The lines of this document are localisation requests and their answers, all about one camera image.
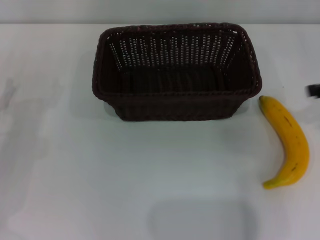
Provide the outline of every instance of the basket weave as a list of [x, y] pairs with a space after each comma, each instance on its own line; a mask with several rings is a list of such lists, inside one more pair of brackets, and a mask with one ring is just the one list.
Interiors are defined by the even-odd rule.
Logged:
[[108, 29], [92, 78], [94, 95], [126, 121], [229, 118], [261, 87], [252, 43], [230, 23]]

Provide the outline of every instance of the brown spot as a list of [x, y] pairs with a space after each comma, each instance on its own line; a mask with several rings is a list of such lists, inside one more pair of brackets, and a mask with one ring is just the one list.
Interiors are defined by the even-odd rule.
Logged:
[[290, 125], [290, 127], [292, 127], [291, 122], [289, 121], [289, 119], [286, 118], [286, 116], [283, 116], [283, 117], [284, 117], [284, 119], [288, 122], [288, 124]]
[[296, 170], [297, 166], [298, 166], [298, 163], [296, 163], [296, 164], [294, 165], [294, 168], [291, 169], [291, 172], [293, 172], [294, 170]]

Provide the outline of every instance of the white table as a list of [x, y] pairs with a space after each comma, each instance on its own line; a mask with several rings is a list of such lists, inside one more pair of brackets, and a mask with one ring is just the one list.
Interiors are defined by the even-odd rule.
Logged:
[[258, 96], [230, 119], [124, 122], [92, 93], [118, 25], [0, 25], [1, 240], [318, 240], [320, 25], [243, 25], [263, 88], [310, 145], [297, 184], [264, 190], [284, 153]]

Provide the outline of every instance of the white wall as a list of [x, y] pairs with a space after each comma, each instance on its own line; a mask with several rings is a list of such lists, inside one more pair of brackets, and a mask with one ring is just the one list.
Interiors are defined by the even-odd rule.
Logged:
[[0, 0], [0, 23], [320, 23], [320, 0]]

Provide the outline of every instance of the banana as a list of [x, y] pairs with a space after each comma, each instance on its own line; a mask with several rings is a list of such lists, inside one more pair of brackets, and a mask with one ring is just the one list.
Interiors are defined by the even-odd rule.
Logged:
[[285, 161], [278, 174], [263, 183], [265, 189], [273, 189], [296, 183], [305, 174], [309, 164], [309, 146], [304, 132], [275, 98], [260, 96], [262, 113], [280, 137], [285, 150]]

